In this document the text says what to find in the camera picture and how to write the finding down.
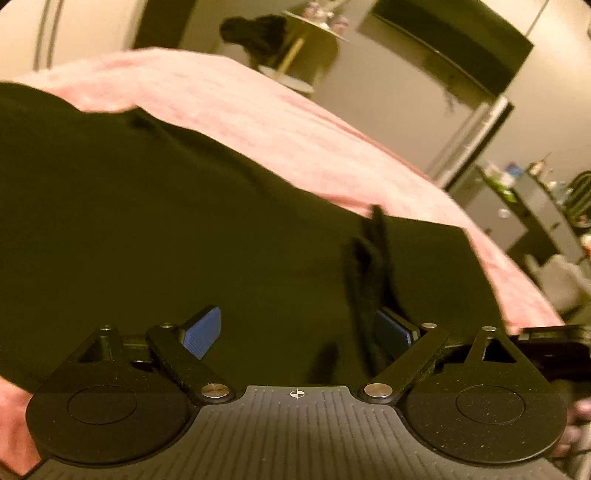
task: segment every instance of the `circular pad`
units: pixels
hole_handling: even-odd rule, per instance
[[[456,398],[457,409],[479,423],[508,423],[521,417],[523,399],[508,388],[493,385],[469,387]]]

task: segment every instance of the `person's hand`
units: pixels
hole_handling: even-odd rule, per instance
[[[0,377],[0,463],[24,475],[41,461],[25,411],[31,394]]]
[[[581,431],[575,424],[581,421],[591,421],[591,398],[579,400],[569,407],[568,425],[554,449],[553,455],[555,457],[566,456],[573,445],[580,440]]]

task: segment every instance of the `table leg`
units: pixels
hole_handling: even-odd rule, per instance
[[[301,48],[304,46],[304,43],[306,43],[306,37],[307,36],[305,34],[302,34],[293,43],[293,45],[291,46],[291,48],[289,49],[289,51],[287,52],[285,57],[283,57],[283,60],[281,60],[281,63],[277,67],[277,71],[275,72],[274,80],[279,80],[281,78],[281,76],[283,76],[283,74],[285,74],[287,69],[293,63],[296,55],[300,52]]]

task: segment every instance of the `bottle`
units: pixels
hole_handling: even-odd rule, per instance
[[[316,12],[320,8],[320,4],[318,2],[310,2],[304,11],[302,12],[302,18],[309,20],[310,18],[316,15]]]
[[[348,26],[349,20],[340,15],[331,25],[330,29],[333,31],[333,33],[336,33],[337,35],[342,35],[343,33],[345,33],[345,30]]]
[[[538,177],[544,171],[544,167],[546,166],[545,160],[540,160],[538,162],[532,163],[528,168],[530,175],[533,177]]]

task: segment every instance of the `finger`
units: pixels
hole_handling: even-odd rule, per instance
[[[570,445],[560,444],[554,448],[554,452],[552,453],[555,457],[563,457],[565,456],[570,450]]]
[[[574,403],[575,415],[584,421],[591,421],[591,398],[585,398]]]
[[[581,438],[581,430],[573,425],[569,425],[564,429],[559,443],[562,445],[572,445],[577,443]]]

